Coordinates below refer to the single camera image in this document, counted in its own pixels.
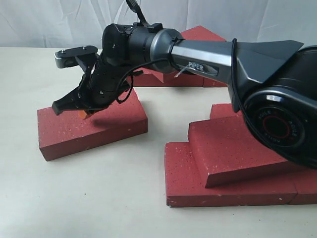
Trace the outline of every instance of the white tabletop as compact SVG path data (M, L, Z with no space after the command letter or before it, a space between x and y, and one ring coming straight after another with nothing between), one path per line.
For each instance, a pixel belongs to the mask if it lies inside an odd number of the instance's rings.
M317 206L170 208L164 145L229 103L225 88L136 88L149 132L46 162L37 109L81 79L59 49L0 48L0 238L310 238Z

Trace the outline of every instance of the speckled red block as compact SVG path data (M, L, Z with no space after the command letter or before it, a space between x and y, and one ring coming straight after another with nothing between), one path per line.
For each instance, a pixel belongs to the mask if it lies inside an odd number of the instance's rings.
M166 204L171 207L218 207L288 204L296 195L289 176L204 188L188 142L165 147Z
M225 41L222 37L216 35L203 26L197 26L182 32L187 40L199 41ZM181 74L162 74L156 71L142 69L143 75L134 77L134 86L136 87L226 87L225 84L216 82L212 79L205 79L198 75Z
M219 103L211 106L210 119L241 116L241 111L237 113L233 111L231 103Z
M205 187L303 170L260 144L242 117L192 122L188 139Z
M289 204L317 204L317 170L292 173L290 176L298 194Z
M86 120L79 117L78 111L56 116L51 107L38 110L39 148L46 161L147 131L147 115L134 90L125 103L113 103Z

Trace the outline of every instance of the wire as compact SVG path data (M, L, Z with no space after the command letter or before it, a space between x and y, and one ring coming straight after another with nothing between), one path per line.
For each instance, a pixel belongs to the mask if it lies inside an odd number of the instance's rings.
M282 157L284 157L285 159L292 161L296 164L299 164L301 166L309 166L310 168L317 168L317 164L314 163L312 160L310 160L310 162L308 161L299 161L298 159L295 159L293 156L290 156L289 154L287 154L286 152L282 151L280 148L278 148L277 146L274 146L272 143L270 143L257 129L256 127L253 125L253 123L251 122L251 119L248 117L246 110L244 108L244 106L242 105L242 100L239 97L238 94L238 82L237 82L237 72L236 72L236 68L237 68L237 56L236 56L236 48L237 48L237 39L234 38L232 40L232 49L231 49L231 84L232 84L232 89L233 89L233 93L237 99L239 108L242 112L242 114L244 115L244 120L246 122L246 124L250 127L250 129L253 131L253 133L256 134L256 136L262 140L262 142L271 150L275 151L277 154L281 155Z
M127 71L120 79L119 83L118 83L118 86L117 86L117 89L116 89L116 94L118 93L120 87L122 86L123 82L126 80L126 78L128 76L131 76L131 85L130 85L130 90L127 94L127 96L123 99L123 100L120 100L119 97L117 97L116 101L121 104L121 103L124 103L125 101L128 100L128 98L130 97L131 93L132 93L132 89L133 89L133 83L134 83L134 79L133 79L133 71L139 69L139 68L142 68L142 67L145 67L145 66L148 66L148 65L151 65L151 64L154 64L154 63L157 63L157 62L162 62L162 61L169 61L168 58L161 58L161 59L156 59L156 60L153 60L153 61L150 61L150 62L147 62L147 63L143 63L143 64L140 64L132 69L130 69L129 71Z

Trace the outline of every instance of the white backdrop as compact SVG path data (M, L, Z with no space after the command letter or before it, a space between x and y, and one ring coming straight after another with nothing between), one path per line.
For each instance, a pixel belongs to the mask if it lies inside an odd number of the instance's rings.
M317 44L316 0L137 0L150 23L203 25L227 40ZM0 46L100 48L110 23L136 21L124 0L0 0Z

